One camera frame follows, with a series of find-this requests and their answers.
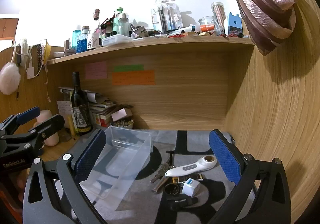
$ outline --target clear plastic box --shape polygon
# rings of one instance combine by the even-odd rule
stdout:
[[[107,141],[81,187],[116,210],[152,152],[151,133],[110,126]]]
[[[116,34],[107,38],[104,38],[102,40],[102,46],[104,47],[108,47],[108,46],[112,46],[115,44],[119,44],[119,43],[126,43],[126,42],[131,42],[132,39],[130,37],[121,35],[121,34]]]

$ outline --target bowl of nuts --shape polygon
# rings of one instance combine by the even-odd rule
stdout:
[[[131,118],[122,118],[121,120],[112,122],[111,125],[119,128],[132,129],[134,120]]]

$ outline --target curved wooden wall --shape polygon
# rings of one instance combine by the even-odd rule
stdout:
[[[295,12],[294,32],[272,53],[263,57],[255,47],[230,56],[224,126],[242,153],[282,160],[292,223],[320,184],[320,10],[300,0]]]
[[[32,49],[32,57],[36,57],[35,48]],[[7,63],[11,61],[13,48],[7,48],[0,52],[0,69]],[[37,62],[33,60],[33,67],[35,67],[35,74],[37,70]],[[31,107],[38,106],[41,110],[49,109],[52,114],[58,113],[58,107],[56,100],[63,100],[63,95],[60,94],[59,86],[71,86],[71,68],[69,66],[52,66],[48,67],[48,94],[51,98],[49,103],[47,100],[46,92],[46,73],[41,71],[39,76],[33,79],[27,79],[27,74],[25,73],[25,68],[20,67],[21,81],[19,85],[19,98],[17,99],[17,93],[11,95],[4,95],[0,92],[0,122],[6,119],[12,114],[21,113]],[[31,122],[20,126],[17,133],[27,132],[33,124],[35,119]]]

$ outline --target blue gripper pad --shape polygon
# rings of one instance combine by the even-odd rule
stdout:
[[[29,122],[33,118],[36,118],[40,115],[40,108],[35,106],[21,114],[17,115],[17,124],[24,125],[25,123]]]
[[[96,129],[84,145],[87,145],[86,148],[74,164],[74,180],[78,183],[88,178],[101,151],[106,145],[106,134],[104,131]]]
[[[244,169],[242,153],[234,144],[230,144],[217,129],[210,132],[209,145],[228,180],[237,185]]]

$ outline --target wooden shelf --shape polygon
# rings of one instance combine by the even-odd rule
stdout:
[[[137,55],[157,55],[191,51],[235,51],[251,48],[250,39],[224,37],[184,37],[184,38],[145,38],[130,43],[110,47],[100,47],[67,57],[48,60],[48,65],[61,62],[88,62],[105,58],[120,58]]]

